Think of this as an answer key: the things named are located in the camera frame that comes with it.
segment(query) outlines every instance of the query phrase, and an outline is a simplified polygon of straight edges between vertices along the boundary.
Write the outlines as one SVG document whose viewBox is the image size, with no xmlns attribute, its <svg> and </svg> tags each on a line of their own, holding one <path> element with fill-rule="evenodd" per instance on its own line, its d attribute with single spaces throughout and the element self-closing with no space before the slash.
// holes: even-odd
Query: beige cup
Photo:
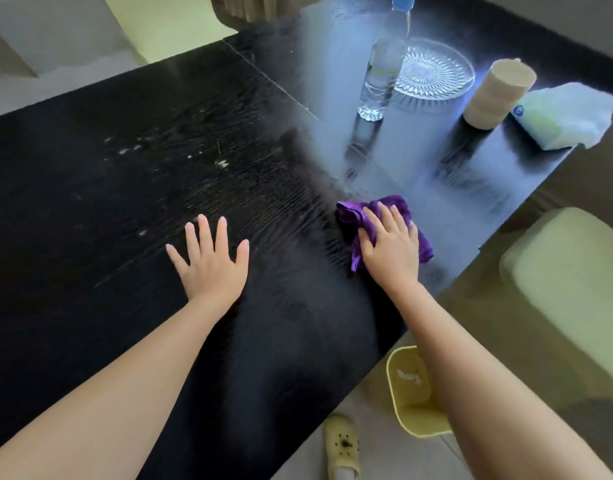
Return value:
<svg viewBox="0 0 613 480">
<path fill-rule="evenodd" d="M 462 116 L 474 128 L 495 128 L 537 78 L 535 71 L 519 59 L 495 61 Z"/>
</svg>

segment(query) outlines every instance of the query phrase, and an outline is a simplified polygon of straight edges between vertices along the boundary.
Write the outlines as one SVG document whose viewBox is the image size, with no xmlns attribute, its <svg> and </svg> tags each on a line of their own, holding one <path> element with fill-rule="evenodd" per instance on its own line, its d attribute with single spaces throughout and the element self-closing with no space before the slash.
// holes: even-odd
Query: bottle cap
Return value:
<svg viewBox="0 0 613 480">
<path fill-rule="evenodd" d="M 409 11 L 414 7 L 415 0 L 393 0 L 393 9 L 398 11 Z"/>
</svg>

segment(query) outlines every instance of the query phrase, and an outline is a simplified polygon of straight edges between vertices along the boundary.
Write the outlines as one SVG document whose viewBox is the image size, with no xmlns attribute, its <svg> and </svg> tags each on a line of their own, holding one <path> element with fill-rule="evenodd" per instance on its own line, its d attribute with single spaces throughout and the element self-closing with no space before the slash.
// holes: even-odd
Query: plastic water bottle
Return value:
<svg viewBox="0 0 613 480">
<path fill-rule="evenodd" d="M 379 121 L 384 118 L 402 61 L 407 55 L 410 11 L 414 1 L 393 0 L 393 9 L 373 43 L 358 108 L 358 114 L 364 120 Z"/>
</svg>

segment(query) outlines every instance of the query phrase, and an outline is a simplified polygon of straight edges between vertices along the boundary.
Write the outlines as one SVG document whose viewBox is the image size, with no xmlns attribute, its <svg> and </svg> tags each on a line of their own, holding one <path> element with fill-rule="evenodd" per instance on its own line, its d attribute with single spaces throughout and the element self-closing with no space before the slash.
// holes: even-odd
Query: purple cloth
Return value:
<svg viewBox="0 0 613 480">
<path fill-rule="evenodd" d="M 373 213 L 378 217 L 378 219 L 382 220 L 382 213 L 380 212 L 380 207 L 378 207 L 378 202 L 382 202 L 387 207 L 391 208 L 392 205 L 395 205 L 402 217 L 405 219 L 405 223 L 407 227 L 411 222 L 411 211 L 409 210 L 409 206 L 407 205 L 407 201 L 399 195 L 390 195 L 388 197 L 383 197 L 379 200 L 372 200 L 370 202 L 344 202 L 339 201 L 337 203 L 336 213 L 338 215 L 339 221 L 344 224 L 351 226 L 353 228 L 364 228 L 369 234 L 369 239 L 373 245 L 376 245 L 376 228 L 373 223 L 369 220 L 362 209 L 364 207 L 368 207 L 373 211 Z M 418 231 L 418 241 L 420 242 L 419 248 L 419 257 L 420 263 L 426 263 L 433 257 L 433 250 L 431 249 L 431 244 L 429 240 L 424 237 L 424 234 Z M 362 262 L 362 249 L 360 248 L 360 238 L 358 235 L 353 239 L 353 243 L 351 244 L 351 271 L 357 271 L 357 269 L 365 269 L 364 263 Z"/>
</svg>

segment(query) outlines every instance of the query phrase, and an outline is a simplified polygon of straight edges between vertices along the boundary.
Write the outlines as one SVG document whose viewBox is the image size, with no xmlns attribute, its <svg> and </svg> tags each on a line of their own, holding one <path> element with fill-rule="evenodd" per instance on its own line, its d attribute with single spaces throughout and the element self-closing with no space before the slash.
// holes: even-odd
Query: wooden table surface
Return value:
<svg viewBox="0 0 613 480">
<path fill-rule="evenodd" d="M 350 273 L 335 201 L 405 196 L 437 295 L 565 158 L 509 119 L 466 126 L 472 90 L 358 121 L 389 6 L 325 0 L 0 117 L 0 445 L 183 306 L 164 244 L 203 212 L 251 240 L 249 280 L 140 477 L 269 478 L 404 330 Z M 538 87 L 613 93 L 611 60 L 480 0 L 417 0 L 412 31 L 478 80 L 521 57 Z"/>
</svg>

